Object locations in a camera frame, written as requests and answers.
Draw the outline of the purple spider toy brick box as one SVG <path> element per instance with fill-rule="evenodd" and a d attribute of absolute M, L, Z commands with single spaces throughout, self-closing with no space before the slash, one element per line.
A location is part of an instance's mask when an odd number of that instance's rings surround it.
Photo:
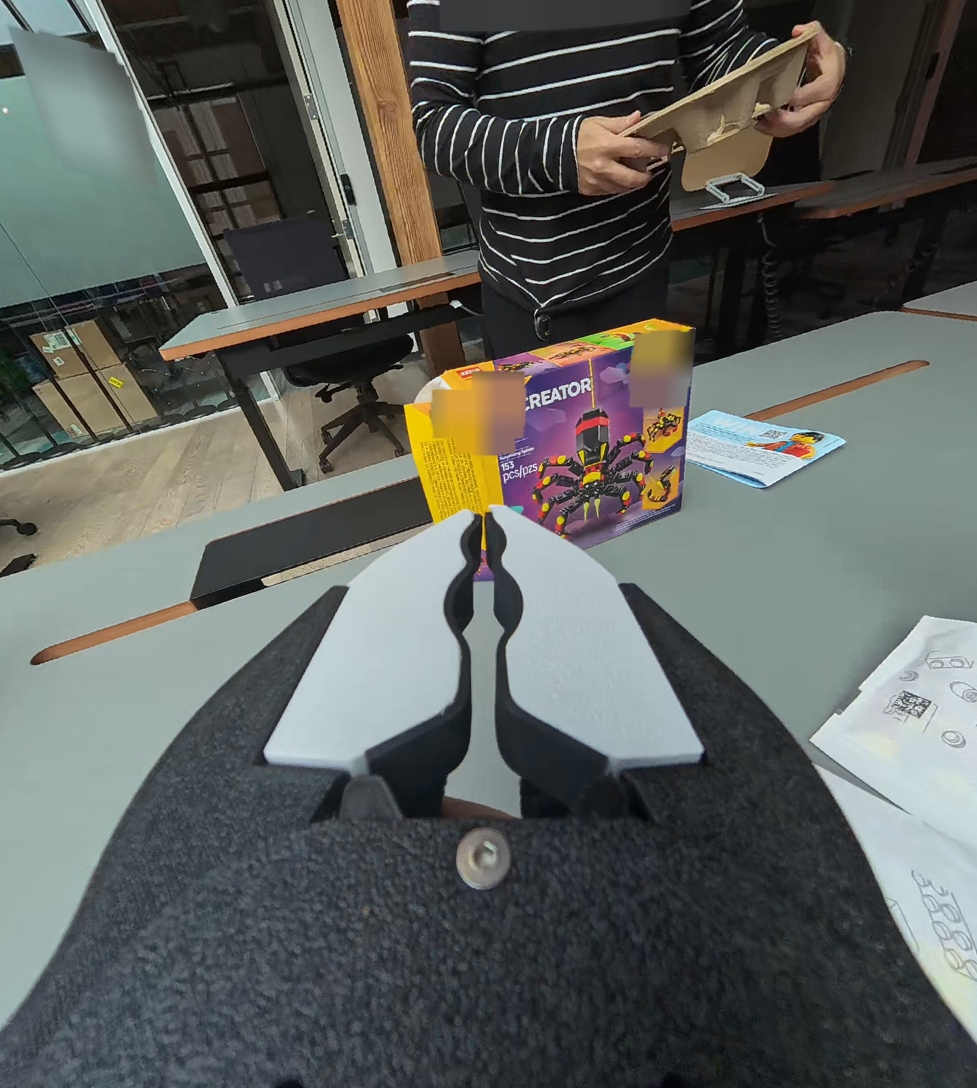
<path fill-rule="evenodd" d="M 672 398 L 632 401 L 638 339 L 676 339 Z M 503 506 L 588 549 L 682 504 L 695 332 L 659 319 L 445 372 L 406 405 L 415 468 L 432 519 Z M 523 429 L 509 450 L 477 453 L 445 415 L 486 408 L 487 384 L 523 381 Z"/>

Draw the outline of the grey desk with wooden edge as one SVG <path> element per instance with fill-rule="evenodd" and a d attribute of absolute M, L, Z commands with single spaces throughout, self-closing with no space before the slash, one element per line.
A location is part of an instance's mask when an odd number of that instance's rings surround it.
<path fill-rule="evenodd" d="M 160 346 L 165 361 L 214 355 L 279 486 L 305 485 L 290 469 L 246 379 L 283 371 L 389 336 L 457 324 L 449 294 L 480 282 L 475 249 L 415 265 L 206 313 Z"/>

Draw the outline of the brown cardboard box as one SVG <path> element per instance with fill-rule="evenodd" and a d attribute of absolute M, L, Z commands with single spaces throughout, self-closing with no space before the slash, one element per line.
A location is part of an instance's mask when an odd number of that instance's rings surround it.
<path fill-rule="evenodd" d="M 139 426 L 159 416 L 134 371 L 124 363 L 46 380 L 32 391 L 69 438 Z"/>
<path fill-rule="evenodd" d="M 28 338 L 58 382 L 108 370 L 122 362 L 113 339 L 98 320 L 30 333 Z"/>

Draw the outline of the brown cardboard cup carrier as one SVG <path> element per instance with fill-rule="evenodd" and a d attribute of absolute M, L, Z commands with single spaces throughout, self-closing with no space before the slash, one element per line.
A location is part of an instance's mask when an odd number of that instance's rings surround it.
<path fill-rule="evenodd" d="M 741 183 L 762 195 L 756 175 L 765 165 L 772 139 L 757 121 L 784 108 L 805 67 L 808 47 L 818 30 L 811 28 L 751 60 L 672 106 L 642 118 L 623 135 L 663 143 L 671 154 L 683 154 L 681 187 L 709 193 L 722 203 L 734 201 L 726 185 Z"/>

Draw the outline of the black office chair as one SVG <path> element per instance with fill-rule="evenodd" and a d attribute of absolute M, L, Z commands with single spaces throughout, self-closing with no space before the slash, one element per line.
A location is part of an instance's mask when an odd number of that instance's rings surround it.
<path fill-rule="evenodd" d="M 363 346 L 350 347 L 326 357 L 294 363 L 283 369 L 290 385 L 316 390 L 316 399 L 332 401 L 337 393 L 353 390 L 357 401 L 354 407 L 320 426 L 323 440 L 318 453 L 318 469 L 323 474 L 333 472 L 330 456 L 361 428 L 381 433 L 393 446 L 394 456 L 407 455 L 400 438 L 387 421 L 403 415 L 403 408 L 382 401 L 374 388 L 374 380 L 391 371 L 400 370 L 401 362 L 415 353 L 411 335 L 389 336 Z"/>

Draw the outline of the clear plastic stand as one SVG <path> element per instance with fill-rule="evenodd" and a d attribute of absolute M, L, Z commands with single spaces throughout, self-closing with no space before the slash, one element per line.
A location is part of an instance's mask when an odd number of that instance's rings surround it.
<path fill-rule="evenodd" d="M 767 196 L 764 184 L 740 172 L 707 181 L 704 191 L 712 197 L 712 209 L 719 210 L 755 202 Z"/>

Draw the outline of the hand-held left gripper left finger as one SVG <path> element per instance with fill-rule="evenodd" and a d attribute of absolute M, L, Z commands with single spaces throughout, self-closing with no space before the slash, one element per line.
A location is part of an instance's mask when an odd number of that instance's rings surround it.
<path fill-rule="evenodd" d="M 440 815 L 470 743 L 465 630 L 481 543 L 481 517 L 462 510 L 353 578 L 265 741 L 268 764 L 373 776 L 405 815 Z"/>

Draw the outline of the small blue leaflet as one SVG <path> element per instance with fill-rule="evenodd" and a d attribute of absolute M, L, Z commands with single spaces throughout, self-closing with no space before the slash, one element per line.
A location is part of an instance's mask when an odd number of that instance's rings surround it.
<path fill-rule="evenodd" d="M 834 434 L 710 410 L 687 426 L 687 462 L 768 489 L 845 444 Z"/>

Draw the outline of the dark brown desk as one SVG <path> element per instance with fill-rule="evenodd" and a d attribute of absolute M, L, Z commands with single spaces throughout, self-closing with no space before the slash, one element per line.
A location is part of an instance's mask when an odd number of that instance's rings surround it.
<path fill-rule="evenodd" d="M 882 208 L 977 183 L 977 156 L 915 164 L 895 170 L 859 173 L 849 178 L 767 187 L 737 202 L 721 202 L 702 190 L 670 205 L 675 232 L 684 232 L 728 219 L 795 206 L 804 220 L 831 220 Z"/>

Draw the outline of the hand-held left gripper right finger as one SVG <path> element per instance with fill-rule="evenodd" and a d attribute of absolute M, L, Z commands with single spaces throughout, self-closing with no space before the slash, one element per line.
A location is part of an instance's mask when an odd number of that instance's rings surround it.
<path fill-rule="evenodd" d="M 524 818 L 631 804 L 624 774 L 695 767 L 704 745 L 624 585 L 586 551 L 504 506 L 485 516 L 495 735 Z"/>

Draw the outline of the white brick-print paper bag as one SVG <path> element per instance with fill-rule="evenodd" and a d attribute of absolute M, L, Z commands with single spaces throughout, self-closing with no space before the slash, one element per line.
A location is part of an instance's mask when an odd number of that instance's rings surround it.
<path fill-rule="evenodd" d="M 977 849 L 977 623 L 923 617 L 812 743 L 900 809 Z"/>
<path fill-rule="evenodd" d="M 825 769 L 922 969 L 977 1042 L 977 849 Z"/>

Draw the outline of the dark panel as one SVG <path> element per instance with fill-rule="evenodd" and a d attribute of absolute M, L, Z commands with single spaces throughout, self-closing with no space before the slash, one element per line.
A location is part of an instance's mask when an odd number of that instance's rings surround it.
<path fill-rule="evenodd" d="M 223 239 L 253 301 L 350 279 L 331 224 L 313 217 L 228 228 Z"/>

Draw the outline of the wooden pillar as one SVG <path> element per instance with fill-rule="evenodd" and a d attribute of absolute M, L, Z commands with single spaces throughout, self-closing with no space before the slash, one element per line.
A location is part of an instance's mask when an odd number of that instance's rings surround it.
<path fill-rule="evenodd" d="M 336 7 L 401 265 L 440 259 L 440 226 L 415 144 L 394 7 L 389 1 Z"/>

